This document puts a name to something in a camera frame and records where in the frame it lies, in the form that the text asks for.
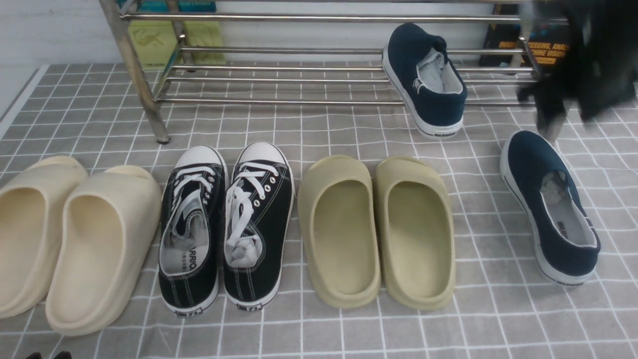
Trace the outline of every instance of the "slide sandal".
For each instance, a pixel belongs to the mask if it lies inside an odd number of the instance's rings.
[[[87,176],[73,158],[50,157],[0,190],[0,318],[28,310],[47,294],[60,253],[64,202]]]
[[[436,310],[456,281],[454,228],[443,180],[410,157],[390,157],[376,170],[375,209],[383,279],[399,303]]]
[[[160,221],[160,186],[146,170],[113,167],[71,193],[46,314],[63,335],[83,335],[119,317]]]
[[[348,156],[327,157],[304,175],[297,205],[310,280],[326,304],[361,307],[381,286],[372,180]]]

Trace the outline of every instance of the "dark fabric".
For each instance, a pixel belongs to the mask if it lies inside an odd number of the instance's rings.
[[[518,99],[534,96],[540,126],[564,118],[564,100],[577,100],[583,121],[612,106],[635,99],[638,79],[638,1],[562,0],[572,45],[555,72],[519,90]]]
[[[567,241],[554,227],[545,211],[540,193],[543,178],[550,172],[565,174],[565,184],[572,200],[587,217],[572,177],[563,160],[541,136],[529,131],[516,133],[509,146],[508,160],[516,185],[530,208],[536,222],[540,246],[547,262],[558,271],[571,276],[590,273],[598,261],[600,241],[597,248],[583,248]]]
[[[208,205],[204,206],[205,218],[207,219],[207,225],[210,234],[210,244],[208,253],[203,263],[189,272],[187,275],[174,275],[168,276],[164,273],[159,266],[159,287],[161,289],[162,297],[164,300],[177,308],[192,308],[202,303],[208,298],[213,290],[215,281],[217,281],[218,270],[218,244],[223,242],[223,229],[224,229],[224,203],[225,203],[225,190],[226,173],[221,165],[211,164],[195,164],[175,168],[168,177],[167,187],[164,191],[164,198],[162,200],[161,211],[161,232],[166,231],[169,225],[168,220],[173,208],[173,189],[176,175],[182,169],[191,167],[210,167],[215,172],[215,182],[212,187],[211,198],[208,201]],[[193,183],[192,185],[184,186],[182,192],[182,198],[186,197],[193,190],[200,188],[202,193],[205,192],[204,188],[201,188],[201,184]]]
[[[68,351],[61,351],[58,355],[56,355],[53,359],[71,359],[71,353]]]
[[[265,160],[252,161],[271,165],[277,169],[279,176],[272,184],[271,176],[264,176],[262,186],[270,185],[271,191],[266,198],[260,200],[259,207],[253,207],[254,213],[244,235],[258,234],[263,240],[263,252],[257,263],[250,268],[233,268],[226,261],[224,265],[224,283],[226,292],[242,302],[255,302],[268,295],[277,284],[281,273],[283,244],[288,226],[290,198],[292,194],[292,173],[284,164],[276,164]],[[251,201],[259,199],[259,195],[248,181],[244,181],[242,189],[252,192]]]
[[[450,64],[463,85],[460,94],[436,93],[424,88],[417,93],[414,89],[413,83],[418,78],[417,64],[431,49],[445,56],[445,63]],[[394,30],[390,37],[388,57],[402,87],[408,92],[419,116],[426,123],[433,126],[450,126],[461,120],[468,90],[447,57],[447,45],[442,37],[430,35],[415,24],[403,24]]]

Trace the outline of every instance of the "navy blue canvas shoe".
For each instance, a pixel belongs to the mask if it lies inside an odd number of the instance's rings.
[[[527,214],[542,273],[564,286],[585,283],[600,240],[554,148],[533,132],[516,132],[503,147],[501,175]]]
[[[383,50],[383,69],[419,130],[452,137],[463,126],[468,89],[447,57],[447,45],[415,24],[403,24]]]

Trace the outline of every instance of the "white wall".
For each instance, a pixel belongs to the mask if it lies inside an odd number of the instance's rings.
[[[2,7],[0,65],[121,61],[97,0],[11,0],[4,1]],[[220,11],[271,13],[487,15],[491,13],[492,5],[232,2],[218,3],[218,8]],[[225,45],[229,46],[380,48],[396,24],[225,22],[222,26]],[[450,48],[481,47],[487,29],[485,24],[423,26],[430,33],[442,35]],[[278,59],[297,60],[296,57],[281,56]]]

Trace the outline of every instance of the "floor mat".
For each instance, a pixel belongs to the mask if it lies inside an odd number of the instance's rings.
[[[156,81],[158,74],[151,75]],[[374,88],[181,84],[173,88],[193,96],[398,98],[389,84]],[[516,97],[516,88],[508,86],[468,86],[468,91],[468,98]],[[390,155],[417,157],[441,174],[450,192],[457,257],[454,301],[436,312],[417,312],[396,303],[382,289],[375,302],[361,309],[324,305],[309,282],[294,212],[281,289],[263,312],[239,312],[220,289],[203,316],[181,319],[170,313],[157,285],[156,238],[133,297],[113,325],[85,337],[61,337],[48,326],[41,303],[0,321],[0,357],[23,359],[34,351],[48,357],[62,350],[74,358],[100,359],[635,357],[636,103],[610,111],[592,130],[586,130],[572,111],[556,143],[602,241],[596,275],[575,289],[550,284],[539,274],[525,215],[499,174],[505,140],[519,129],[535,129],[531,109],[467,108],[465,128],[444,141],[423,138],[400,107],[165,104],[162,114],[172,136],[165,146],[155,142],[122,64],[51,66],[0,140],[0,184],[43,157],[71,155],[92,173],[122,164],[142,166],[163,185],[184,150],[198,144],[218,148],[232,171],[245,145],[273,142],[288,158],[297,188],[304,171],[329,155],[358,158],[371,170]]]

